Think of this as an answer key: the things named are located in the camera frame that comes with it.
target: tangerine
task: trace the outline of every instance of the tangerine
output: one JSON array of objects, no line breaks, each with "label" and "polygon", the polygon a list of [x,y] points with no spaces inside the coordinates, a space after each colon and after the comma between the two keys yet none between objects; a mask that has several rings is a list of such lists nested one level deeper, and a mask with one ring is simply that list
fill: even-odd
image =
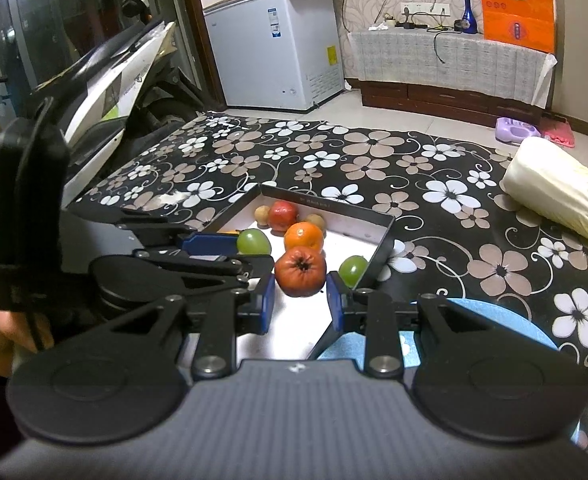
[{"label": "tangerine", "polygon": [[323,231],[311,222],[299,222],[285,232],[285,250],[309,247],[320,252],[323,248]]}]

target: screw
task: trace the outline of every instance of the screw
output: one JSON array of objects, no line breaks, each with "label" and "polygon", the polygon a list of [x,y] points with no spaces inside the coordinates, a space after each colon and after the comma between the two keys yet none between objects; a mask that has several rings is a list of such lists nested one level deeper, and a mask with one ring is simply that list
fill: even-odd
[{"label": "screw", "polygon": [[379,374],[392,374],[401,367],[401,362],[391,355],[379,355],[369,362],[369,367]]},{"label": "screw", "polygon": [[227,362],[217,355],[206,355],[199,357],[195,363],[196,368],[204,374],[215,374],[221,371]]}]

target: light blue round mat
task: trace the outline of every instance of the light blue round mat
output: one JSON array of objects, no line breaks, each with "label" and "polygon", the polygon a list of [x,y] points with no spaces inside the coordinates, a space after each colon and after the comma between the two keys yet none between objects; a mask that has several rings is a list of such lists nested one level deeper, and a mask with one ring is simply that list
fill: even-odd
[{"label": "light blue round mat", "polygon": [[[507,328],[519,332],[533,340],[538,341],[549,348],[558,349],[554,342],[536,325],[529,322],[519,314],[507,310],[499,305],[485,303],[485,301],[460,300],[452,299],[454,303],[459,304],[469,310],[485,316],[492,321],[499,323]],[[421,364],[421,359],[413,340],[413,332],[399,332],[401,344],[403,345],[403,360],[405,367],[410,368]],[[321,354],[319,359],[354,359],[359,368],[363,369],[363,355],[365,353],[365,336],[356,333],[344,334],[336,343],[330,346]],[[572,440],[577,442],[578,427],[572,436]]]}]

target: blue bottle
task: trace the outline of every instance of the blue bottle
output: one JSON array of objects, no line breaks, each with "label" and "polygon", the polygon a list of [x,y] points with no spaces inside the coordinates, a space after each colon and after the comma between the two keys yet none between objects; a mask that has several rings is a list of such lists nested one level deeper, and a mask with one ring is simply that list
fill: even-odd
[{"label": "blue bottle", "polygon": [[465,34],[478,34],[478,24],[472,12],[472,0],[465,0],[465,12],[461,18],[461,26]]}]

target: green fruit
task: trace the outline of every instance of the green fruit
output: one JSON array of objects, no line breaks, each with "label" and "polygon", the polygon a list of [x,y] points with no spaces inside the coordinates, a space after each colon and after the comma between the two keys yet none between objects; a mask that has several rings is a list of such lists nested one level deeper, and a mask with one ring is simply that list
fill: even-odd
[{"label": "green fruit", "polygon": [[367,269],[367,260],[362,256],[350,256],[338,269],[338,274],[349,288],[354,288],[359,283],[360,277]]},{"label": "green fruit", "polygon": [[245,229],[238,235],[236,248],[240,254],[271,254],[271,244],[260,229]]}]

